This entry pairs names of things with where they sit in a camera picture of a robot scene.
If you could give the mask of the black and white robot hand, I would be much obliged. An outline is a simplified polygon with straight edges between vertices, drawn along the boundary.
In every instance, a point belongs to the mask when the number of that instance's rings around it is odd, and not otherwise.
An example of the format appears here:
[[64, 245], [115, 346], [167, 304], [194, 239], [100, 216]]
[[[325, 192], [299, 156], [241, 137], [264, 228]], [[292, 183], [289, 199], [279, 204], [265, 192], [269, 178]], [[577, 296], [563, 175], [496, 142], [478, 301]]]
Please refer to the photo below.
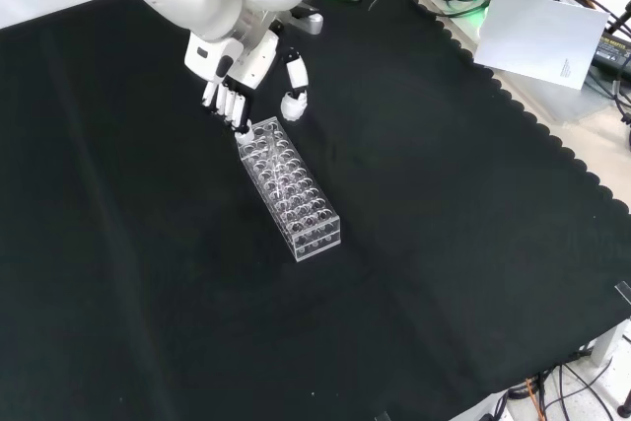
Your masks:
[[309, 76], [295, 48], [280, 49], [277, 33], [267, 31], [252, 50], [231, 37], [209, 42], [195, 34], [189, 36], [184, 64], [206, 82], [201, 104], [232, 130], [241, 145], [254, 139], [250, 120], [254, 93], [278, 56], [282, 57], [290, 81], [290, 91], [281, 100], [281, 111], [285, 119], [296, 121], [308, 105]]

